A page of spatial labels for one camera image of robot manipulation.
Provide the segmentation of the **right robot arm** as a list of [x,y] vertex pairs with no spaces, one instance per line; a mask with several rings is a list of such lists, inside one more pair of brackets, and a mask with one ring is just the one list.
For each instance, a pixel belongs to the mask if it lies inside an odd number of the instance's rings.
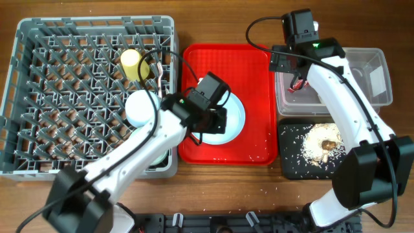
[[309,9],[280,17],[286,45],[272,51],[273,71],[307,81],[325,103],[340,131],[346,156],[332,175],[332,189],[307,207],[316,230],[367,213],[368,207],[397,200],[413,164],[413,141],[398,137],[373,109],[351,72],[345,51],[334,38],[321,39]]

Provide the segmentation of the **small green saucer bowl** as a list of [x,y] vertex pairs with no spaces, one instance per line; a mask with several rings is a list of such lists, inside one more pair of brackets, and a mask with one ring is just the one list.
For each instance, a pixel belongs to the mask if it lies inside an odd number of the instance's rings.
[[160,108],[161,99],[153,92],[139,90],[133,92],[126,100],[125,113],[127,121],[134,127],[140,128],[146,125],[151,119],[155,117],[155,110],[152,102],[154,102],[156,109]]

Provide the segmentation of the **white plastic fork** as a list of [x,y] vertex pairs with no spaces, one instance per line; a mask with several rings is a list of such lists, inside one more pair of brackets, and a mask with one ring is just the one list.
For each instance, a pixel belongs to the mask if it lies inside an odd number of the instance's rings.
[[158,79],[157,79],[157,84],[158,84],[158,96],[160,97],[160,99],[163,98],[163,94],[162,94],[162,76],[164,74],[163,68],[162,68],[162,64],[161,62],[157,62],[157,69],[158,69]]

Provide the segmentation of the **red snack wrapper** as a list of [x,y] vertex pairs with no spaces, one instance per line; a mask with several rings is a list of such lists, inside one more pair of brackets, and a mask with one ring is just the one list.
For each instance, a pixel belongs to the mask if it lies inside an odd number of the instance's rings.
[[290,87],[287,89],[288,92],[294,93],[295,91],[299,91],[300,89],[309,86],[308,81],[305,80],[297,80],[294,83],[291,83]]

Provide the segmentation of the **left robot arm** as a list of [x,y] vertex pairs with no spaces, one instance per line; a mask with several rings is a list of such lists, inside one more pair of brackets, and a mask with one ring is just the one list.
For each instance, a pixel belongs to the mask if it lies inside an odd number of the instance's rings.
[[110,154],[80,171],[69,166],[56,176],[43,218],[58,232],[130,232],[134,217],[118,204],[129,185],[162,153],[190,133],[223,134],[230,87],[212,72],[188,93],[166,95],[155,116]]

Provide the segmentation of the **green food bowl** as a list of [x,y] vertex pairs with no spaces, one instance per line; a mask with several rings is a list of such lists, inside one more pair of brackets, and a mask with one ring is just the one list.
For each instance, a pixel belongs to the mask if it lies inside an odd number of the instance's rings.
[[[132,131],[132,133],[130,134],[130,137],[135,136],[139,131],[141,130],[141,127],[136,128]],[[160,164],[166,157],[168,156],[168,152],[165,151],[162,155],[160,155],[159,157],[157,157],[151,164],[150,166],[157,166],[158,164]]]

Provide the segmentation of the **light blue plate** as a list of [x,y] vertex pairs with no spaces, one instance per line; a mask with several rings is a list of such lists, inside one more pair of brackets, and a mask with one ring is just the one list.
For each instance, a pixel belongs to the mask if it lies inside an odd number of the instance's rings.
[[246,120],[245,108],[240,99],[230,94],[224,108],[227,110],[226,128],[224,134],[202,134],[202,142],[210,145],[226,144],[235,139],[243,130]]

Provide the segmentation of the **rice and mushroom leftovers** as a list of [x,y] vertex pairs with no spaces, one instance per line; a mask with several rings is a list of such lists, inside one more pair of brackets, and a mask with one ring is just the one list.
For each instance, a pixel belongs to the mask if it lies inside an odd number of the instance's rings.
[[305,134],[301,154],[305,161],[321,167],[345,154],[345,146],[336,124],[315,124]]

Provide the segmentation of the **yellow plastic cup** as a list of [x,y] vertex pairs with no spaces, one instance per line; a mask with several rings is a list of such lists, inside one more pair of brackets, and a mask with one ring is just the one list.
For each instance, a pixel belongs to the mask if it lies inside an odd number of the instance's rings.
[[149,76],[149,65],[142,59],[142,55],[135,49],[127,49],[123,51],[120,57],[122,68],[129,81],[139,80],[138,64],[141,61],[140,73],[142,79],[145,80]]

